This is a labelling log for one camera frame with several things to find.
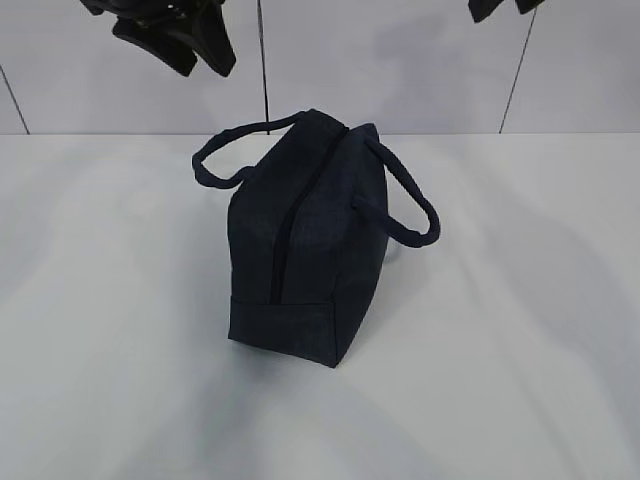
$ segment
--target handbag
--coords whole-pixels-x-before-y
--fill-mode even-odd
[[[203,162],[245,135],[292,127],[253,167],[222,179]],[[409,247],[440,235],[436,211],[373,124],[348,129],[317,110],[225,130],[193,156],[201,185],[230,189],[229,338],[336,367],[378,283],[388,237]],[[429,229],[388,214],[384,167],[424,210]]]

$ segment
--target white backdrop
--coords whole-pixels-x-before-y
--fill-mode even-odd
[[[264,118],[257,0],[224,7],[238,64],[184,79],[78,0],[6,0],[0,64],[32,133],[209,133]],[[263,0],[272,117],[309,107],[384,133],[500,128],[531,14],[466,0]],[[640,5],[547,0],[506,132],[640,130]],[[0,84],[0,133],[24,131]]]

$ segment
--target zipper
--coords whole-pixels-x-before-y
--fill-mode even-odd
[[[276,241],[273,246],[273,267],[271,269],[271,297],[270,303],[279,305],[282,303],[282,289],[284,286],[284,272],[287,268],[287,260],[289,256],[289,244],[291,242],[291,232],[293,230],[293,223],[296,219],[296,214],[304,202],[305,198],[309,196],[313,187],[320,180],[320,176],[329,166],[329,162],[331,158],[336,153],[338,149],[338,145],[342,141],[342,139],[349,133],[349,129],[347,127],[342,127],[340,133],[333,139],[329,149],[324,155],[324,158],[320,162],[320,165],[313,172],[311,178],[300,192],[300,195],[296,198],[293,205],[287,211],[287,214],[284,216],[282,223],[280,224],[280,228],[278,229],[278,233],[276,235]]]

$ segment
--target bag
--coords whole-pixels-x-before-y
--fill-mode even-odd
[[[250,133],[293,127],[255,167],[221,179],[203,161]],[[429,218],[425,234],[388,215],[384,166]],[[193,156],[196,180],[229,189],[229,338],[338,365],[373,298],[388,237],[423,247],[438,216],[373,124],[349,130],[317,110],[226,130]]]

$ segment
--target fabric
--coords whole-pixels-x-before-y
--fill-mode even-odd
[[[293,125],[255,167],[230,179],[203,161],[244,135]],[[227,130],[193,157],[196,180],[231,198],[229,338],[335,367],[378,283],[388,237],[419,248],[440,235],[438,215],[376,128],[353,130],[317,110]],[[388,213],[384,167],[429,219],[422,234]]]
[[[540,5],[544,0],[516,0],[518,10],[521,14],[529,13]],[[503,0],[469,0],[469,10],[476,23],[482,22],[489,17]]]

